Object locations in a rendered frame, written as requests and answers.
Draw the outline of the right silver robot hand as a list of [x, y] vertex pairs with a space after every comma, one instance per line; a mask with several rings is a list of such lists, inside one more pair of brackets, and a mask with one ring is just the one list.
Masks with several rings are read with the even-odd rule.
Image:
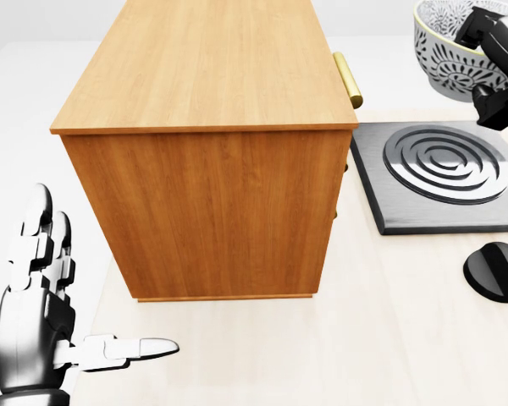
[[[481, 47], [508, 78], [508, 15], [474, 7], [457, 32], [455, 43], [471, 49]], [[498, 131], [508, 127], [508, 88], [496, 91], [477, 84], [472, 88], [472, 101], [478, 125]]]

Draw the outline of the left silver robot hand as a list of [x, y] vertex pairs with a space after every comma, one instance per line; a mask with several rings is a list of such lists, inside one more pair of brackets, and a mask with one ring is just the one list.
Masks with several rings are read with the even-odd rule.
[[66, 288], [75, 280], [71, 225], [52, 208], [45, 184], [36, 184], [10, 251], [11, 278], [0, 304], [0, 390], [59, 389], [65, 372], [119, 370], [132, 361], [179, 352], [166, 338], [118, 339], [91, 335], [75, 345], [75, 310]]

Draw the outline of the black white patterned bowl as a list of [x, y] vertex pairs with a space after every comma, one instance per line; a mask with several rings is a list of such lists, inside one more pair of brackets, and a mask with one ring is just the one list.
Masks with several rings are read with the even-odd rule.
[[508, 88], [507, 76], [481, 47], [455, 43], [473, 7], [508, 15], [508, 3], [497, 0], [420, 0], [413, 9], [417, 61], [438, 93], [459, 102], [470, 102], [477, 84], [497, 91]]

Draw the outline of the wooden cabinet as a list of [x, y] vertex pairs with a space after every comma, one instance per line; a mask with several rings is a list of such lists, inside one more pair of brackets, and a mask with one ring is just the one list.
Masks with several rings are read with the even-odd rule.
[[50, 128], [133, 298], [318, 291], [358, 122], [311, 0], [126, 0]]

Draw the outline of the flat dark stove plate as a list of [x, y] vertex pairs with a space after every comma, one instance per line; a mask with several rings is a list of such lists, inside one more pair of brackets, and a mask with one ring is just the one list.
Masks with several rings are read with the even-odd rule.
[[508, 144], [467, 121], [362, 123], [351, 153], [382, 235], [508, 232]]

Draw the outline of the round black knob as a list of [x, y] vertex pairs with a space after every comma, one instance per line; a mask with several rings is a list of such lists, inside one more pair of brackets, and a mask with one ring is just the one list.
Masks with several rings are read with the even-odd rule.
[[472, 252], [463, 265], [463, 274], [483, 297], [508, 303], [508, 244], [491, 242]]

